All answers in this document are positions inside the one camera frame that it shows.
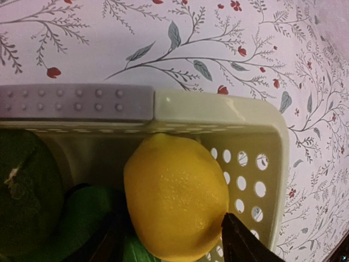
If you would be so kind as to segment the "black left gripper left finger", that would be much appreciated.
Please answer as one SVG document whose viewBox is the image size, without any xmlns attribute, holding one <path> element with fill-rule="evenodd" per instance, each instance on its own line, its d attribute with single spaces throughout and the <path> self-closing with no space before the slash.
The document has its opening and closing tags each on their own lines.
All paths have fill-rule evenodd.
<svg viewBox="0 0 349 262">
<path fill-rule="evenodd" d="M 73 262 L 122 261 L 127 225 L 127 216 L 124 213 L 113 212 L 107 215 L 93 236 L 63 260 Z"/>
</svg>

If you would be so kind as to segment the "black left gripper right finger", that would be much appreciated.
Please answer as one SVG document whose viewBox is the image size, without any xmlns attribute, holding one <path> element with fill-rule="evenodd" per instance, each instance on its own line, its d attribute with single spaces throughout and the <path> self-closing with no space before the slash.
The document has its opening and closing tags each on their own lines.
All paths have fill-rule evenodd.
<svg viewBox="0 0 349 262">
<path fill-rule="evenodd" d="M 221 224 L 225 262 L 283 262 L 233 214 L 226 213 Z"/>
</svg>

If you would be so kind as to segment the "yellow lemon toy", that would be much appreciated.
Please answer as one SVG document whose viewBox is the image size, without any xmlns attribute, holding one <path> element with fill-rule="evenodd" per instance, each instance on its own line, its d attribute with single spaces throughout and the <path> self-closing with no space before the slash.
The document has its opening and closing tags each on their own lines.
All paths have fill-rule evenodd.
<svg viewBox="0 0 349 262">
<path fill-rule="evenodd" d="M 195 261 L 219 241 L 228 212 L 223 171 L 199 142 L 154 134 L 124 167 L 127 207 L 146 250 L 165 261 Z"/>
</svg>

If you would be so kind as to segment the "green bok choy toy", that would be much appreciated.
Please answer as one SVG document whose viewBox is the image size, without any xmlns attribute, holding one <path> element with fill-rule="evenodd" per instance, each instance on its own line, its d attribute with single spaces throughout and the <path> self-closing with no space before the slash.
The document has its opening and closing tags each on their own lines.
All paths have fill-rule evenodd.
<svg viewBox="0 0 349 262">
<path fill-rule="evenodd" d="M 123 262 L 161 262 L 161 260 L 150 254 L 137 236 L 126 235 Z"/>
</svg>

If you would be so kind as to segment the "green bitter gourd toy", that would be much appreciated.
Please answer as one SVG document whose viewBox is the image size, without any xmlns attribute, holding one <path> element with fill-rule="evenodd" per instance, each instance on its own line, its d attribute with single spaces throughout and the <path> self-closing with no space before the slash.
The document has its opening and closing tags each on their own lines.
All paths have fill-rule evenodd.
<svg viewBox="0 0 349 262">
<path fill-rule="evenodd" d="M 121 212 L 127 216 L 127 222 L 129 219 L 125 195 L 115 189 L 80 184 L 70 191 L 65 203 L 54 238 L 51 261 L 64 261 L 82 247 L 107 215 Z"/>
</svg>

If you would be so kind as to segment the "dark green round fruit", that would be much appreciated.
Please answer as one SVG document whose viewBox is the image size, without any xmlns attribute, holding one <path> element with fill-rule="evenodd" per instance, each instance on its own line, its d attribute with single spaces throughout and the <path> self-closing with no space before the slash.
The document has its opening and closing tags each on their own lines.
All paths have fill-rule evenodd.
<svg viewBox="0 0 349 262">
<path fill-rule="evenodd" d="M 64 204 L 56 160 L 36 134 L 1 130 L 1 255 L 18 256 L 44 243 Z"/>
</svg>

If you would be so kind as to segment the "beige perforated plastic basket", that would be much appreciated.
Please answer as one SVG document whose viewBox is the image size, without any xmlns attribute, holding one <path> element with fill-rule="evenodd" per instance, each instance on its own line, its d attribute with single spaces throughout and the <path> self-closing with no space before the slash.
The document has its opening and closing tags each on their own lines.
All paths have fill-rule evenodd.
<svg viewBox="0 0 349 262">
<path fill-rule="evenodd" d="M 211 153 L 228 186 L 227 213 L 275 253 L 289 149 L 285 121 L 267 102 L 149 86 L 3 85 L 2 129 L 26 130 L 41 138 L 56 160 L 65 195 L 49 238 L 28 253 L 1 255 L 1 261 L 51 261 L 70 191 L 87 184 L 125 195 L 127 161 L 144 139 L 158 133 L 193 139 Z M 128 207 L 127 212 L 125 236 L 137 236 Z M 217 244 L 195 261 L 224 261 L 222 227 Z"/>
</svg>

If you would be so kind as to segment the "floral white table mat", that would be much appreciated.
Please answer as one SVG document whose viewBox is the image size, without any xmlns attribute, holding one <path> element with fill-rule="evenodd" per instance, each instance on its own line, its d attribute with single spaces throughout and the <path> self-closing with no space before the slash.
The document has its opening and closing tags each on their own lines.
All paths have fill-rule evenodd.
<svg viewBox="0 0 349 262">
<path fill-rule="evenodd" d="M 263 99 L 290 134 L 276 253 L 348 232 L 348 60 L 336 1 L 1 1 L 1 84 L 131 82 Z"/>
</svg>

